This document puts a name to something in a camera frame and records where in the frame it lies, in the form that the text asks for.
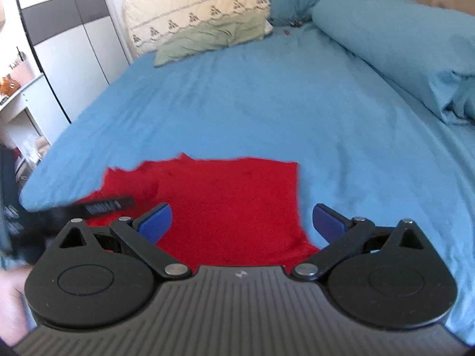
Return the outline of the red knit garment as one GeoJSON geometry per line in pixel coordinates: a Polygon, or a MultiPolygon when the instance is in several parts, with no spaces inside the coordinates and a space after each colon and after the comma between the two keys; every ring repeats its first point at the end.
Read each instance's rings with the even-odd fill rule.
{"type": "Polygon", "coordinates": [[[291,269],[318,249],[300,226],[295,162],[259,158],[143,162],[109,168],[85,201],[130,196],[126,215],[138,218],[160,203],[172,209],[170,228],[151,228],[152,243],[197,270],[209,266],[291,269]]]}

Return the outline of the blue bed sheet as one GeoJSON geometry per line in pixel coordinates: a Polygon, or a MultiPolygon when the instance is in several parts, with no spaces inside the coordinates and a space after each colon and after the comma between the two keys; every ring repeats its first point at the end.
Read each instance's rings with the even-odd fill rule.
{"type": "Polygon", "coordinates": [[[40,209],[100,187],[107,168],[186,153],[299,165],[299,210],[415,220],[457,281],[447,321],[474,343],[474,124],[445,124],[313,24],[161,68],[137,59],[52,145],[21,193],[40,209]]]}

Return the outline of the white shelf unit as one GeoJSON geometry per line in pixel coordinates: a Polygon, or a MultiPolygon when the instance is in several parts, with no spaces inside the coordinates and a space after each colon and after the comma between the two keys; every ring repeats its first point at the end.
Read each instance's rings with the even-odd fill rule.
{"type": "Polygon", "coordinates": [[[15,174],[25,182],[43,160],[37,146],[53,145],[70,125],[45,75],[1,100],[1,143],[20,153],[15,174]]]}

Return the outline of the orange plush on shelf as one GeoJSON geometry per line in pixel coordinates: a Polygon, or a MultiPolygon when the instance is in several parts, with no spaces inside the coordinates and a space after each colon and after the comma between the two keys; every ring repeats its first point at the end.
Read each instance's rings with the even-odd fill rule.
{"type": "Polygon", "coordinates": [[[10,97],[16,93],[21,87],[21,84],[9,77],[2,77],[0,81],[0,93],[1,96],[10,97]]]}

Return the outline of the rolled blue duvet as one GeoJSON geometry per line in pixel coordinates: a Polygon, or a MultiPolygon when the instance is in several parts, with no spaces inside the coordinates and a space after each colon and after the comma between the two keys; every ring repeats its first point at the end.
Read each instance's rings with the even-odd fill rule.
{"type": "Polygon", "coordinates": [[[474,121],[474,16],[412,0],[320,0],[312,21],[443,122],[474,121]]]}

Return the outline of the white and grey wardrobe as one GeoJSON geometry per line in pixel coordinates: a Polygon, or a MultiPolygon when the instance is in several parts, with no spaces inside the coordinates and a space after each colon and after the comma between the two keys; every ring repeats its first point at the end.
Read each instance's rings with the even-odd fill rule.
{"type": "Polygon", "coordinates": [[[107,3],[17,1],[40,69],[74,121],[129,65],[107,3]]]}

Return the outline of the small dark items on bed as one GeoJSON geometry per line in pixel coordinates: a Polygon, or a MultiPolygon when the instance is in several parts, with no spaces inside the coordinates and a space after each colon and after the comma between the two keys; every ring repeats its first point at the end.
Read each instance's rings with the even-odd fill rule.
{"type": "Polygon", "coordinates": [[[298,28],[301,28],[303,24],[299,21],[291,22],[287,26],[284,27],[283,33],[284,35],[291,35],[294,31],[298,28]]]}

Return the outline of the green pillow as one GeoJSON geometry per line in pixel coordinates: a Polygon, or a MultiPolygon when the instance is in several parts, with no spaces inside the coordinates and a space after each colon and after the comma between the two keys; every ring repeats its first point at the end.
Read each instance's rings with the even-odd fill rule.
{"type": "Polygon", "coordinates": [[[261,10],[210,19],[172,35],[159,45],[155,53],[154,66],[158,68],[190,56],[262,40],[272,31],[273,26],[261,10]]]}

